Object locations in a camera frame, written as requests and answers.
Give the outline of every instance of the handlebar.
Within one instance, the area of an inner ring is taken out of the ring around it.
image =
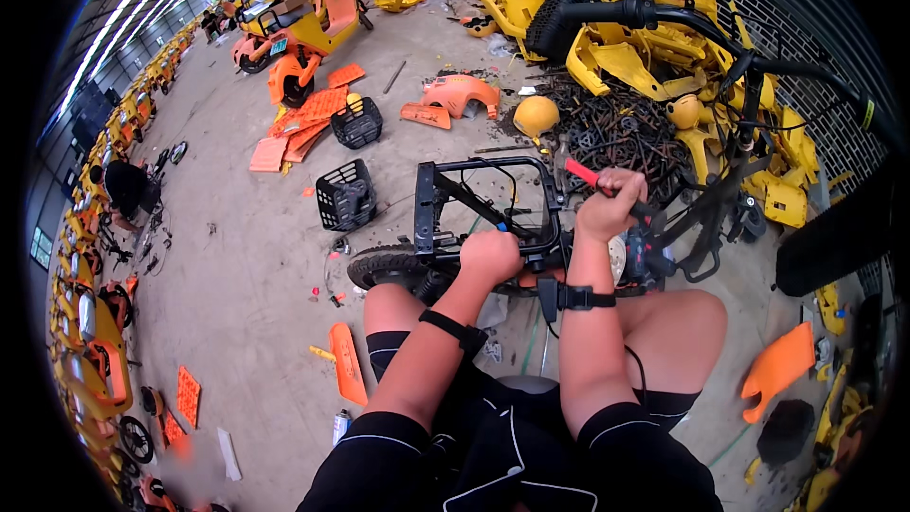
[[[677,22],[699,32],[702,36],[721,46],[734,57],[740,58],[747,51],[739,42],[732,40],[711,20],[692,6],[679,7],[670,4],[656,4],[653,0],[617,0],[614,2],[585,2],[563,4],[560,16],[566,22],[618,22],[633,29],[656,29],[658,22]],[[876,110],[875,101],[865,91],[858,91],[836,74],[811,63],[788,62],[769,59],[756,51],[752,56],[753,69],[775,75],[792,75],[825,82],[838,96],[849,103],[856,113],[859,126],[872,131],[888,149],[904,158],[910,156],[910,142],[906,135],[883,110]]]

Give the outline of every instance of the yellow helmet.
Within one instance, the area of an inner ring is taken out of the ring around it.
[[[534,95],[519,103],[512,121],[519,131],[537,139],[560,121],[560,110],[550,99]]]
[[[677,129],[692,129],[698,126],[699,108],[701,101],[694,94],[684,95],[673,103],[667,103],[667,119]]]

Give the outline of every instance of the hand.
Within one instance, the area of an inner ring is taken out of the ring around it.
[[[603,244],[628,230],[635,219],[629,215],[636,200],[648,200],[648,183],[644,174],[622,168],[606,168],[599,172],[598,188],[613,192],[608,198],[600,190],[586,199],[575,217],[575,235]]]
[[[518,238],[510,232],[472,233],[461,245],[459,256],[459,277],[465,275],[488,289],[515,276],[524,267],[518,252]]]

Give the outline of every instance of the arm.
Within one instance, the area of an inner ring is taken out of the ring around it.
[[[433,311],[465,326],[477,323],[493,287],[521,268],[518,239],[512,233],[474,233],[461,246],[461,270]],[[454,336],[421,322],[401,345],[364,409],[405,415],[429,431],[442,396],[464,353]]]
[[[647,184],[643,175],[617,169],[603,171],[598,184],[620,191],[612,199],[598,192],[579,210],[566,284],[591,286],[595,293],[609,294],[613,292],[613,276],[608,243],[634,222],[629,210],[636,199],[647,200]],[[563,311],[560,397],[574,438],[604,407],[638,403],[625,371],[622,330],[615,308]]]

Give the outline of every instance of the thigh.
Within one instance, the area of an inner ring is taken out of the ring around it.
[[[625,344],[641,359],[649,392],[701,391],[726,334],[720,299],[700,290],[668,291],[620,299],[617,309]],[[628,353],[626,368],[632,387],[641,389],[640,368]]]

